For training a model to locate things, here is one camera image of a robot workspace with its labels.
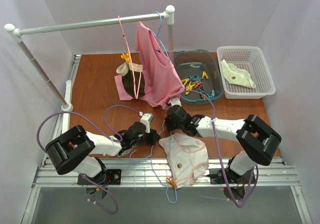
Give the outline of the white pink-trimmed underwear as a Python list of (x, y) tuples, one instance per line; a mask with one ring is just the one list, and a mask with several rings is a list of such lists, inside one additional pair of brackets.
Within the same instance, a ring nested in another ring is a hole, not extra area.
[(192, 186), (209, 168), (206, 144), (200, 139), (174, 133), (159, 140), (176, 187)]

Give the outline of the pink garment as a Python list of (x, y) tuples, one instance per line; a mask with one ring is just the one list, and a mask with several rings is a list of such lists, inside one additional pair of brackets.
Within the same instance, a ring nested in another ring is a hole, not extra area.
[(141, 98), (151, 107), (167, 107), (167, 101), (179, 98), (185, 87), (172, 62), (161, 50), (152, 31), (141, 21), (136, 25), (136, 51), (143, 66), (145, 95)]

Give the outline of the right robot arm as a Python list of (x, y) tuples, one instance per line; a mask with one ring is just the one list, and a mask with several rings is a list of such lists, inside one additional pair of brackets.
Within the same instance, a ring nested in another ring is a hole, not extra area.
[(229, 181), (242, 178), (256, 165), (270, 165), (282, 137), (257, 115), (245, 119), (211, 119), (205, 115), (191, 116), (181, 106), (174, 105), (166, 113), (169, 131), (180, 130), (190, 137), (218, 137), (240, 143), (243, 148), (229, 160), (225, 169)]

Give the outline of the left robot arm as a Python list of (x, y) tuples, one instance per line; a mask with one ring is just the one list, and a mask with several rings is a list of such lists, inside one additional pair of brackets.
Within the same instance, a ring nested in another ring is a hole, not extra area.
[(76, 125), (49, 142), (45, 151), (59, 175), (74, 171), (96, 179), (106, 168), (91, 155), (120, 157), (128, 154), (134, 147), (153, 146), (159, 140), (157, 131), (147, 130), (141, 122), (134, 122), (127, 130), (108, 137), (87, 132), (83, 126)]

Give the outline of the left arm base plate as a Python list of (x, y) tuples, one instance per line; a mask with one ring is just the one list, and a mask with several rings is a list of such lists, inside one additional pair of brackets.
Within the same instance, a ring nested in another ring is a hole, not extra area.
[(122, 177), (121, 169), (107, 169), (100, 172), (94, 178), (89, 178), (91, 181), (103, 185), (120, 185)]

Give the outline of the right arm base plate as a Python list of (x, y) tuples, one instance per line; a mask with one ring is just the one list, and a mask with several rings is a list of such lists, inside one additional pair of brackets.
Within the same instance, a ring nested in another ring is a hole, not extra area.
[[(252, 169), (245, 172), (242, 176), (236, 174), (229, 168), (225, 169), (225, 174), (227, 180), (230, 184), (248, 184), (249, 179), (251, 178), (251, 184), (254, 184), (256, 181), (255, 175), (251, 173)], [(209, 169), (209, 174), (207, 177), (210, 178), (211, 184), (225, 184), (225, 179), (222, 173), (222, 169), (220, 168), (213, 168)]]

